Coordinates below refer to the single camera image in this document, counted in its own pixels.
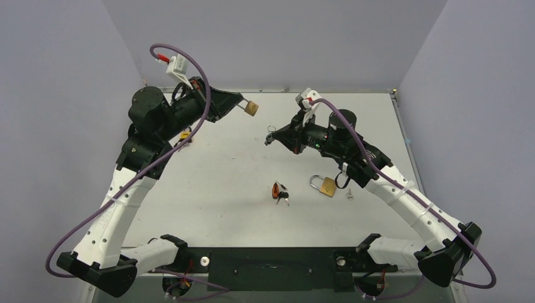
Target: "padlock shackle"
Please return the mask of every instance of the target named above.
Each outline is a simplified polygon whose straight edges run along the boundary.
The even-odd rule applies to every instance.
[[[320,190],[320,187],[319,186],[316,186],[314,185],[314,183],[312,183],[312,180],[314,179],[322,179],[322,180],[325,180],[325,177],[322,176],[322,175],[313,175],[312,177],[310,177],[310,186],[312,186],[313,188],[316,188],[317,190]]]

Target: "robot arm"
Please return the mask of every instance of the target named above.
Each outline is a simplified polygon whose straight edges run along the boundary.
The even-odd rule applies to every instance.
[[[474,223],[462,224],[435,206],[412,181],[407,181],[391,160],[378,148],[363,141],[366,153],[375,166],[385,175],[402,184],[404,188],[392,185],[377,175],[368,165],[348,129],[333,113],[329,117],[329,126],[324,128],[314,124],[315,108],[306,107],[321,96],[310,89],[301,93],[296,101],[301,107],[291,123],[266,137],[266,145],[277,140],[287,149],[298,155],[305,147],[317,150],[322,157],[332,158],[338,168],[360,187],[370,191],[385,201],[400,215],[423,239],[425,246],[405,240],[388,239],[372,234],[358,247],[360,254],[369,255],[377,264],[394,264],[400,268],[419,269],[433,283],[446,287],[472,256],[471,250],[446,225],[439,222],[430,212],[430,208],[439,212],[448,222],[469,239],[475,246],[481,236],[481,229]],[[348,122],[355,127],[356,116],[349,110],[340,110]],[[428,205],[421,206],[406,194],[411,190]]]
[[[189,81],[193,89],[185,88],[182,97],[171,104],[156,87],[145,87],[134,94],[128,112],[132,121],[128,139],[122,146],[102,205],[113,199],[139,171],[170,151],[172,147],[168,141],[202,116],[206,106],[204,82],[196,77]],[[239,93],[214,88],[210,88],[210,92],[211,103],[206,118],[210,122],[219,121],[245,100]],[[247,102],[247,107],[254,107],[256,112],[257,105]],[[114,297],[120,297],[137,276],[180,259],[187,243],[171,235],[121,250],[141,202],[162,175],[166,164],[164,161],[149,170],[96,217],[73,251],[60,254],[58,267]]]

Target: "key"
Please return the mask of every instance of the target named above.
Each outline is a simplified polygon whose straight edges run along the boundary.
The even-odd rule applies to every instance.
[[[350,191],[348,191],[348,193],[346,194],[346,198],[348,200],[352,200],[353,199],[353,195],[351,194],[351,188],[350,188]]]
[[[286,200],[286,204],[289,206],[290,205],[290,202],[288,201],[289,197],[290,195],[286,191],[280,192],[279,198],[277,199],[277,204],[279,204],[280,199],[283,198],[284,200]]]
[[[284,191],[288,191],[286,186],[282,185],[282,183],[279,183],[278,181],[275,181],[275,183],[279,184],[283,188]]]

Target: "padlock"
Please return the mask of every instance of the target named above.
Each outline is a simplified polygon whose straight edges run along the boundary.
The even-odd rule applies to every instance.
[[[245,112],[248,113],[251,117],[254,117],[256,115],[256,112],[258,110],[258,104],[254,103],[253,101],[247,101],[247,105],[245,106]]]
[[[189,134],[191,134],[191,131],[183,131],[183,132],[181,132],[180,133],[180,140],[186,139],[189,136]]]
[[[321,184],[321,187],[317,187],[312,183],[314,179],[322,179],[323,184]],[[310,177],[310,186],[316,188],[319,190],[320,193],[325,194],[329,197],[334,196],[334,192],[336,191],[336,184],[334,183],[334,180],[328,177],[323,177],[321,175],[313,175]]]

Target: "purple cable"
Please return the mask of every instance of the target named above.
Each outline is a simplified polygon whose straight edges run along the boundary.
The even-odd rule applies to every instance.
[[[230,289],[226,288],[226,287],[223,287],[221,285],[217,285],[217,284],[214,284],[214,283],[210,283],[210,282],[206,282],[206,281],[202,281],[200,279],[197,279],[197,278],[194,278],[192,276],[186,276],[186,275],[183,275],[181,273],[176,273],[174,271],[168,271],[168,270],[155,270],[154,271],[155,273],[166,273],[168,275],[173,275],[173,276],[177,276],[179,278],[185,278],[187,280],[190,280],[190,281],[193,281],[193,282],[197,282],[197,283],[200,283],[200,284],[204,284],[206,286],[212,286],[214,288],[218,288],[220,289],[221,291],[220,292],[215,292],[213,294],[208,294],[208,295],[202,295],[200,297],[194,297],[194,298],[181,298],[181,297],[177,297],[175,300],[177,301],[199,301],[199,300],[204,300],[204,299],[208,299],[208,298],[212,298],[212,297],[215,297],[217,295],[221,295],[221,294],[225,294],[227,292],[230,291]],[[180,283],[175,283],[169,287],[167,287],[167,289],[165,290],[166,293],[168,294],[171,294],[171,290],[178,286]]]
[[[360,152],[364,155],[364,157],[366,158],[367,163],[370,165],[370,167],[373,169],[373,171],[375,171],[378,175],[380,175],[381,177],[386,179],[388,182],[392,183],[397,188],[403,189],[404,188],[403,185],[401,185],[400,183],[396,182],[394,179],[390,178],[388,175],[384,174],[382,171],[380,171],[375,166],[375,164],[372,162],[372,159],[370,158],[370,156],[366,152],[366,149],[364,148],[364,144],[362,144],[362,141],[360,140],[360,138],[356,134],[356,131],[353,129],[353,126],[351,126],[351,124],[347,121],[347,119],[344,117],[344,115],[342,115],[342,113],[332,103],[330,103],[329,101],[327,101],[327,100],[325,100],[323,98],[311,101],[310,104],[314,105],[314,104],[316,104],[318,102],[321,102],[321,103],[325,104],[326,106],[328,106],[332,110],[332,112],[335,113],[338,116],[338,118],[340,119],[340,121],[342,121],[344,126],[347,129],[349,129],[353,139],[355,140],[356,144],[358,145],[358,148],[360,149]],[[425,204],[425,202],[420,197],[418,197],[418,195],[416,195],[415,193],[413,193],[410,190],[407,190],[406,192],[411,197],[413,197],[421,206],[423,206],[424,208],[427,209],[428,205]],[[448,222],[446,219],[444,219],[444,217],[442,217],[433,208],[429,208],[429,212],[432,213],[435,217],[437,217],[442,223],[446,224],[446,226],[448,226],[448,228],[450,228],[468,246],[468,248],[470,248],[470,250],[472,250],[472,252],[474,252],[474,254],[478,257],[478,259],[481,261],[483,266],[485,266],[485,268],[488,270],[488,273],[490,274],[490,279],[491,279],[490,283],[487,284],[487,285],[475,284],[475,283],[471,283],[471,282],[465,282],[465,281],[458,280],[458,279],[454,279],[454,282],[457,282],[459,284],[463,284],[463,285],[466,285],[466,286],[470,286],[470,287],[481,288],[481,289],[489,289],[489,288],[494,287],[496,285],[496,274],[494,273],[494,270],[492,270],[492,268],[490,267],[490,264],[488,264],[487,260],[479,252],[479,250],[460,231],[458,231],[450,222]]]
[[[408,297],[410,295],[412,295],[413,293],[415,293],[418,289],[420,289],[420,287],[423,285],[423,281],[425,280],[425,277],[422,275],[421,278],[420,278],[420,281],[418,282],[418,284],[411,290],[409,290],[408,292],[406,292],[405,294],[401,294],[401,295],[388,295],[386,297],[383,297],[383,296],[380,296],[380,297],[375,297],[375,300],[393,300],[393,299],[401,299],[401,298],[405,298],[405,297]],[[366,294],[365,292],[363,292],[359,287],[358,285],[356,285],[356,289],[358,289],[359,292],[361,292],[362,294],[365,294],[366,295],[366,298],[369,298],[369,299],[373,299],[374,296],[372,295],[368,295]]]
[[[81,229],[84,225],[86,225],[87,223],[91,222],[93,219],[95,219],[101,213],[103,213],[105,210],[107,210],[114,203],[114,200],[118,199],[137,180],[141,179],[147,172],[149,172],[149,170],[151,170],[153,167],[157,166],[158,164],[160,164],[163,161],[165,161],[168,158],[170,158],[173,155],[173,153],[175,153],[176,151],[181,149],[187,142],[189,142],[190,141],[189,139],[191,139],[199,131],[199,129],[201,128],[201,126],[204,123],[204,120],[205,120],[206,116],[208,115],[208,111],[210,109],[210,101],[211,101],[210,85],[208,83],[208,78],[206,77],[206,74],[204,74],[204,71],[201,68],[201,66],[199,65],[199,63],[197,63],[197,61],[193,60],[193,58],[190,55],[186,54],[184,51],[182,51],[182,50],[180,50],[180,49],[178,49],[178,48],[176,48],[176,47],[174,47],[172,45],[163,44],[163,43],[153,44],[150,47],[151,55],[153,57],[157,58],[157,59],[158,59],[158,56],[154,53],[154,49],[157,48],[157,47],[162,47],[164,49],[170,49],[171,51],[174,51],[174,52],[177,52],[177,53],[183,55],[189,62],[191,62],[191,64],[193,64],[195,66],[195,68],[197,68],[197,70],[199,71],[199,74],[201,74],[201,77],[204,80],[204,88],[206,89],[206,105],[204,106],[204,112],[203,112],[203,114],[202,114],[197,126],[193,129],[193,131],[191,131],[191,134],[189,134],[189,136],[184,141],[180,142],[175,148],[173,148],[172,150],[168,151],[166,154],[162,155],[156,161],[154,161],[153,163],[149,164],[149,166],[147,166],[145,169],[143,169],[141,172],[139,172],[137,175],[135,175],[132,178],[132,180],[128,181],[128,183],[126,183],[122,187],[122,189],[120,189],[114,195],[114,197],[112,199],[110,199],[110,201],[108,201],[101,208],[99,208],[94,214],[90,215],[87,219],[83,220],[80,224],[75,226],[71,231],[69,231],[66,235],[64,235],[63,238],[61,238],[61,239],[59,239],[59,241],[57,241],[57,243],[54,245],[52,250],[50,250],[50,253],[47,256],[47,260],[46,260],[46,263],[45,263],[45,269],[47,270],[48,273],[50,273],[53,276],[57,276],[59,278],[74,278],[75,277],[73,275],[69,275],[69,274],[65,274],[65,273],[58,273],[57,271],[54,271],[52,269],[52,267],[50,266],[50,262],[52,261],[52,257],[54,256],[56,251],[59,249],[59,247],[68,238],[70,238],[75,232],[77,232],[79,229]]]

